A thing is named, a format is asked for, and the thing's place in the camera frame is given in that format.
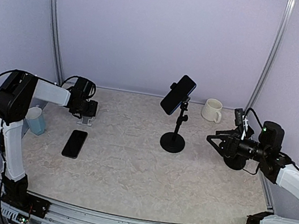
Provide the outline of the silver folding phone stand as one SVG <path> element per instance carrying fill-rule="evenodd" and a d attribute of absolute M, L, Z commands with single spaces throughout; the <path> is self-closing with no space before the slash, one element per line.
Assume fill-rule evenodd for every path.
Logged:
<path fill-rule="evenodd" d="M 92 118 L 81 116 L 81 119 L 80 119 L 80 121 L 78 121 L 78 124 L 86 125 L 86 126 L 92 126 L 92 123 L 96 119 L 96 116 L 92 117 Z"/>

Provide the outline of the black phone red case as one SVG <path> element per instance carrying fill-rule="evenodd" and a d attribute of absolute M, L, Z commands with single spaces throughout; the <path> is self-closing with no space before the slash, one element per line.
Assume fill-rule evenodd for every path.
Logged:
<path fill-rule="evenodd" d="M 74 130 L 66 142 L 61 154 L 64 157 L 76 159 L 87 139 L 88 133 L 82 130 Z"/>

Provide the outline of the black tall phone stand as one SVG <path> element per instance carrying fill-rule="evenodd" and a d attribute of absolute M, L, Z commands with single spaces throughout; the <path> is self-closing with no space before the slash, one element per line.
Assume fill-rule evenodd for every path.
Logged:
<path fill-rule="evenodd" d="M 189 95 L 185 95 L 181 100 L 181 113 L 177 118 L 174 132 L 167 132 L 160 138 L 160 145 L 166 152 L 179 153 L 185 147 L 185 139 L 178 132 L 181 124 L 188 121 L 188 115 L 185 115 L 185 111 L 188 110 L 189 100 Z"/>

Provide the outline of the blue phone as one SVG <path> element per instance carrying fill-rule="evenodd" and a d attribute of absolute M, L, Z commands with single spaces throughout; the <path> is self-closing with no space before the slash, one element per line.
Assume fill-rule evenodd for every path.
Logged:
<path fill-rule="evenodd" d="M 160 106 L 167 115 L 171 115 L 190 96 L 196 86 L 188 75 L 184 75 L 177 83 L 170 86 L 170 91 L 163 98 Z"/>

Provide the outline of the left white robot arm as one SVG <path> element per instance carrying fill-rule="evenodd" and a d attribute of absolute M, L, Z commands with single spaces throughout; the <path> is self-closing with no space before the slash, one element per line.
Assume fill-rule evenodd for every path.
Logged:
<path fill-rule="evenodd" d="M 5 195 L 19 208 L 31 204 L 28 179 L 23 167 L 22 127 L 31 100 L 37 99 L 67 108 L 78 119 L 93 118 L 98 103 L 92 98 L 96 85 L 87 78 L 75 76 L 74 85 L 63 88 L 49 80 L 22 70 L 4 72 L 0 86 L 0 154 L 3 161 L 2 182 Z"/>

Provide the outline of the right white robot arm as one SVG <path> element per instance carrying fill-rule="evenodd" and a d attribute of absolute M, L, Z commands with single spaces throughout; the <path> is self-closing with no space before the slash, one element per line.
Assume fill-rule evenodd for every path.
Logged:
<path fill-rule="evenodd" d="M 239 121 L 240 116 L 237 116 L 235 130 L 219 130 L 214 135 L 208 135 L 207 141 L 231 169 L 241 170 L 248 159 L 255 160 L 266 179 L 299 200 L 299 168 L 281 152 L 284 129 L 275 122 L 265 121 L 259 140 L 254 141 L 248 138 L 253 130 L 244 128 Z M 249 215 L 246 224 L 299 224 L 299 220 L 263 212 Z"/>

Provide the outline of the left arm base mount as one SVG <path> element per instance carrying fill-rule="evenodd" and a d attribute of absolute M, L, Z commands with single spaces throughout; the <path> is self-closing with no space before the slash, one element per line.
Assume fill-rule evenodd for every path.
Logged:
<path fill-rule="evenodd" d="M 28 193 L 27 175 L 18 181 L 14 181 L 10 180 L 3 172 L 1 181 L 4 187 L 1 197 L 2 202 L 41 219 L 45 218 L 51 203 L 46 199 Z"/>

